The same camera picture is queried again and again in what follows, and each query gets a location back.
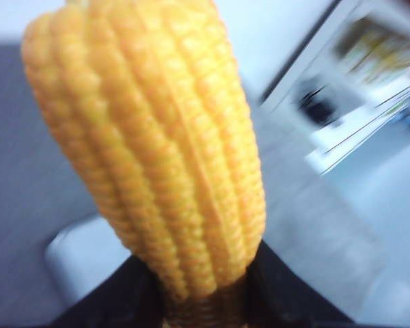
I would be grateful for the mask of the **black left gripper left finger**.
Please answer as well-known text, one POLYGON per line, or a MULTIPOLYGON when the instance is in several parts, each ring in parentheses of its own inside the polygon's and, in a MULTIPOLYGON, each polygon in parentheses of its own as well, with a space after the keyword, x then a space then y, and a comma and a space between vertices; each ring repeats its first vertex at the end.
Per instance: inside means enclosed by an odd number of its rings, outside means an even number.
POLYGON ((162 327, 163 302, 156 278, 143 261, 131 256, 51 326, 162 327))

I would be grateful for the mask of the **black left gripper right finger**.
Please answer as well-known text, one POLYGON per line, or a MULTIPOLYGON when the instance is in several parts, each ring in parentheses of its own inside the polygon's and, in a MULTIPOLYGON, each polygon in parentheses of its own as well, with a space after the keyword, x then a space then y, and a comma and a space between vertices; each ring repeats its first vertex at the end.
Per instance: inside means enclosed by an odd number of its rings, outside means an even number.
POLYGON ((354 320, 314 290, 261 241, 247 270, 248 327, 352 327, 354 320))

